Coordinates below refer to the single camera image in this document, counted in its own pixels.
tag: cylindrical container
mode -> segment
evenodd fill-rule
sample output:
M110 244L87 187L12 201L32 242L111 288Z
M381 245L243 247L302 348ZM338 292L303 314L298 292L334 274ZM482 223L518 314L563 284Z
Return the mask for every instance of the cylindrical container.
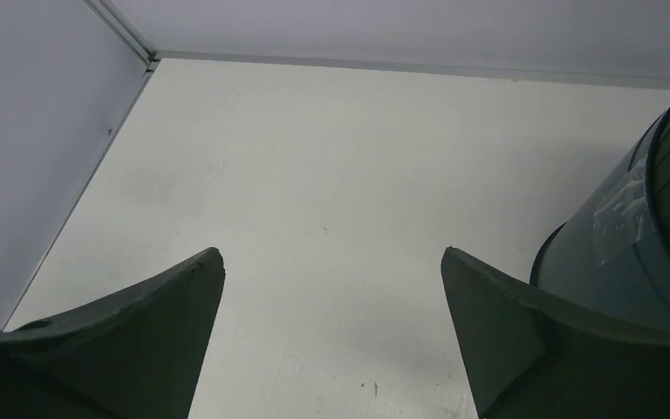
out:
M550 235L530 282L592 310L670 330L670 108Z

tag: white surface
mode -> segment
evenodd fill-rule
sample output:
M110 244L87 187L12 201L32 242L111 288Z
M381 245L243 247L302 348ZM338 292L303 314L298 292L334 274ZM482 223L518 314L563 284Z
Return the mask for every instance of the white surface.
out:
M216 246L227 284L192 418L472 417L444 249L526 279L669 104L667 91L164 60L10 327Z
M670 1L113 1L161 51L670 78Z
M0 0L0 328L143 83L79 0Z

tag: clear tape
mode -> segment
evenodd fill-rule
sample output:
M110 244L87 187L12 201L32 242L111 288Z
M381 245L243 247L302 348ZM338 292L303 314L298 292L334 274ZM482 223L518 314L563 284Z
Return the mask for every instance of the clear tape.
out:
M653 233L646 199L646 158L628 170L600 199L592 216L597 264L613 260Z

